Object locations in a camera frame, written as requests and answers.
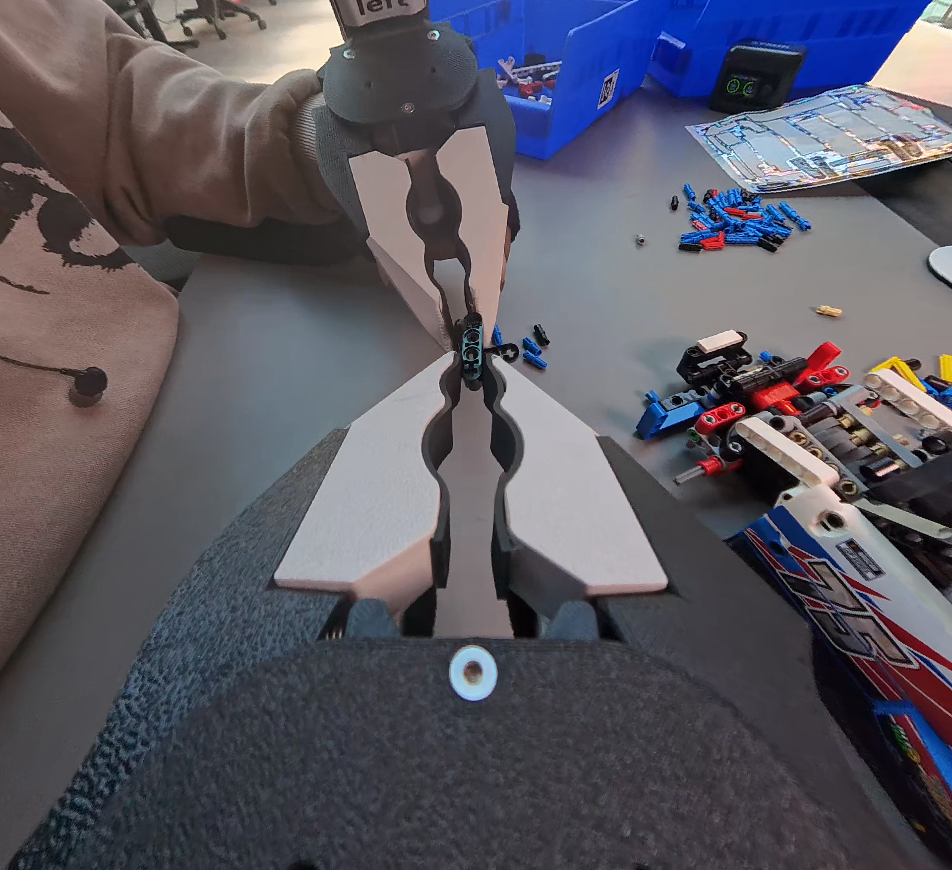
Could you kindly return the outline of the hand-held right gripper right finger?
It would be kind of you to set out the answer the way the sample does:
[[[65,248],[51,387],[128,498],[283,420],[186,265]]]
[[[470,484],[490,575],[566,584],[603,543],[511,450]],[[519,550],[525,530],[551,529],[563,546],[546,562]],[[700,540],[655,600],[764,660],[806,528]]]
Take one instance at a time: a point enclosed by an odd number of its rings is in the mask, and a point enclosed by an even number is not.
[[[492,568],[500,599],[656,593],[668,578],[602,439],[499,356],[486,361],[501,468]]]

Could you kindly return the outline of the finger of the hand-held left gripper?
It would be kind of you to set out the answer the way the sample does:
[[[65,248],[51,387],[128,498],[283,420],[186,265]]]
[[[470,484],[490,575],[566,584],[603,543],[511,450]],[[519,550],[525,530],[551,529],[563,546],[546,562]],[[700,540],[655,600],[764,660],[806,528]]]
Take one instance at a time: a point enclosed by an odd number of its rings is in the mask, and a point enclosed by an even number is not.
[[[454,347],[440,289],[427,271],[424,242],[411,227],[411,175],[400,159],[371,151],[350,159],[367,228],[367,245],[381,271],[422,327],[445,351]]]
[[[488,337],[496,325],[506,260],[508,209],[483,126],[457,130],[437,151],[437,182],[449,229],[466,273],[465,300],[482,316]]]

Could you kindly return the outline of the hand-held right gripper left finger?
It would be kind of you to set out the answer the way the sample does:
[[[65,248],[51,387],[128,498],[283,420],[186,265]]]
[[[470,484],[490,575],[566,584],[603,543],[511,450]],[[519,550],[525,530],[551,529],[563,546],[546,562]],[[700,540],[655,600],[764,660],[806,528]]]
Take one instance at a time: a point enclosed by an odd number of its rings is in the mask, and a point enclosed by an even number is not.
[[[274,573],[278,587],[418,599],[446,587],[456,355],[445,353],[347,429]]]

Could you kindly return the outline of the black brick beam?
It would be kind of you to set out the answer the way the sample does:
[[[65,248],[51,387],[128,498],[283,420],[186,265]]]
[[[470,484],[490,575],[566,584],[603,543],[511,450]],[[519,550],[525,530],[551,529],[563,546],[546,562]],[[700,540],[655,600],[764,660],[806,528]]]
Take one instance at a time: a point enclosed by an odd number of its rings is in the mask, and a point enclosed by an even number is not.
[[[483,320],[477,312],[471,312],[456,323],[459,334],[462,380],[470,390],[482,387],[484,361]]]

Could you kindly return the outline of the person's left forearm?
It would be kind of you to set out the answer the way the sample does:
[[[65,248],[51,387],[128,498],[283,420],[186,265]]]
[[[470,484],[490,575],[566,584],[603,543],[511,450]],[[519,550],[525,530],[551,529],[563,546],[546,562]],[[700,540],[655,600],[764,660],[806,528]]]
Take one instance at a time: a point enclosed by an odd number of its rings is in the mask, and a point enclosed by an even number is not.
[[[301,261],[370,260],[314,161],[317,73],[226,78],[140,37],[101,0],[1,0],[2,121],[121,245],[169,219],[286,225]]]

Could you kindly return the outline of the grey desk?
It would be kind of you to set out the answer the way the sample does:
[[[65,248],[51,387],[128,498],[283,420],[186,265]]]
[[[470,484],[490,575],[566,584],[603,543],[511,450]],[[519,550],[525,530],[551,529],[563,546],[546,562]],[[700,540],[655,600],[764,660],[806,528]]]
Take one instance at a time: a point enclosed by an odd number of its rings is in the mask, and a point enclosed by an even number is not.
[[[549,162],[518,160],[522,231],[500,327],[551,339],[534,381],[630,452],[678,518],[720,537],[760,513],[738,480],[678,490],[679,437],[633,435],[644,393],[672,391],[684,348],[744,330],[755,352],[831,340],[864,371],[893,355],[950,352],[950,288],[933,241],[856,186],[792,197],[812,230],[778,253],[675,246],[668,202],[730,185],[685,130],[707,111],[644,88]],[[637,234],[648,244],[639,248]],[[818,316],[818,305],[842,317]],[[169,374],[113,497],[2,672],[2,866],[67,786],[142,641],[197,557],[332,430],[439,350],[362,261],[327,268],[207,257],[180,297]]]

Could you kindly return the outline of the white red black brick heap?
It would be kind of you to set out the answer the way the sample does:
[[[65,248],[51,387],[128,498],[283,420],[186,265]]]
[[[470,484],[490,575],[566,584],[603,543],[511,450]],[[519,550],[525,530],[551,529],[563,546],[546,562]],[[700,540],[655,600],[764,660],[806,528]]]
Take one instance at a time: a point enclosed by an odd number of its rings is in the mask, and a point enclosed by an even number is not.
[[[550,104],[563,62],[544,54],[529,53],[522,61],[515,57],[496,62],[496,83],[502,93],[515,99]]]

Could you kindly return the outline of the blue plastic bin with label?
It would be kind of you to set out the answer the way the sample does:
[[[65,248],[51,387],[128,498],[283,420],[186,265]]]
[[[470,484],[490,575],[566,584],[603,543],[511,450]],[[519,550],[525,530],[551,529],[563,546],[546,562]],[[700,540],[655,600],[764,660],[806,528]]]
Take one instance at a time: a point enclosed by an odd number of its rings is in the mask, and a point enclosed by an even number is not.
[[[470,38],[480,68],[545,65],[553,86],[504,94],[518,154],[554,156],[638,90],[674,0],[429,0],[431,19]]]

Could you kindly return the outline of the toy brick race car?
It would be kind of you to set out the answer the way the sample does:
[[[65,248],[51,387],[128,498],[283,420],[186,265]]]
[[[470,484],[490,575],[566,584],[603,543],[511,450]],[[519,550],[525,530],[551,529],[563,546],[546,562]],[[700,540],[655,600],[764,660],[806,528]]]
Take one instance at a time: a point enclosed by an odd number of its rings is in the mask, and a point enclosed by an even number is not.
[[[753,355],[726,330],[646,394],[636,435],[686,434],[679,486],[737,473],[770,508],[730,537],[810,625],[834,715],[922,841],[950,864],[950,401],[852,376],[831,341]]]

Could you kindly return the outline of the pile of blue red pins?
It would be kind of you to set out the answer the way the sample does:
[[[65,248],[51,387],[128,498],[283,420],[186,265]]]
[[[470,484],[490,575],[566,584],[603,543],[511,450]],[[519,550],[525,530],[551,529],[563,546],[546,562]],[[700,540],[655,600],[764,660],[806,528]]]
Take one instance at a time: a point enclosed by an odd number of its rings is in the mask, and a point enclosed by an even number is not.
[[[730,247],[757,247],[771,255],[779,252],[795,232],[807,233],[812,225],[785,201],[764,202],[744,188],[708,189],[699,196],[684,184],[673,195],[669,209],[687,212],[688,229],[679,236],[681,253],[703,255]]]

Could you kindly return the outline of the person's beige hoodie torso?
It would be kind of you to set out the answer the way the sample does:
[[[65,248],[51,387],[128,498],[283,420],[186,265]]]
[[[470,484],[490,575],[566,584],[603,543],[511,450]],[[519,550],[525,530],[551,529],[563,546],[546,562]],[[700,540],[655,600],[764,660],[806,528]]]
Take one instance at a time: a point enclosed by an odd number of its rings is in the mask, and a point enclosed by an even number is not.
[[[94,407],[68,377],[1,364],[1,663],[63,578],[136,446],[178,329],[142,269],[2,117],[1,354],[98,366]]]

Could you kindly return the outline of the black device with green display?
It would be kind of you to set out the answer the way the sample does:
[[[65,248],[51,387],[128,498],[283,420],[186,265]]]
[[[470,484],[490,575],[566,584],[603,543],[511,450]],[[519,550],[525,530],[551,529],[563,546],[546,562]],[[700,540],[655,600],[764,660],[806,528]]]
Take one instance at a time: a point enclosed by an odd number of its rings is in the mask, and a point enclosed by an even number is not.
[[[708,101],[713,112],[734,115],[784,105],[806,58],[800,45],[745,40],[724,55]]]

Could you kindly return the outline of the heap of assorted loose bricks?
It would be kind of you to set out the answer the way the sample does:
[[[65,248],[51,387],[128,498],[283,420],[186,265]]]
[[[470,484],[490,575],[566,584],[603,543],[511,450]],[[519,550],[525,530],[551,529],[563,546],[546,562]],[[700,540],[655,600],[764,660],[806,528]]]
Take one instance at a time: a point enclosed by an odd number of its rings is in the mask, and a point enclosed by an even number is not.
[[[932,362],[923,364],[918,358],[891,357],[871,368],[871,371],[892,371],[930,397],[951,399],[951,355],[941,354]]]

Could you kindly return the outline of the shiny sticker sheet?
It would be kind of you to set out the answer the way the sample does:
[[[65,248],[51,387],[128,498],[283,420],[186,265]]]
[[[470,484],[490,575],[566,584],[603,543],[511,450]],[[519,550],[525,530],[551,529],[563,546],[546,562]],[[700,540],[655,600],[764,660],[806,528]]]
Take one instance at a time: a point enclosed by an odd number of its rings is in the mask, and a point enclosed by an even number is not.
[[[857,84],[685,127],[741,188],[786,193],[950,158],[950,119],[929,104]]]

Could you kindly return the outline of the large blue plastic bin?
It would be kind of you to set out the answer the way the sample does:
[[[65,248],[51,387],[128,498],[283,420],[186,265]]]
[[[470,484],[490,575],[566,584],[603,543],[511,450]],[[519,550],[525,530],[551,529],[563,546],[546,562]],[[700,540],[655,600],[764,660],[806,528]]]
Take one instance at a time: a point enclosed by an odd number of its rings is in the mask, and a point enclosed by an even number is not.
[[[677,98],[708,98],[744,41],[805,48],[795,92],[869,81],[934,0],[673,0],[649,74]]]

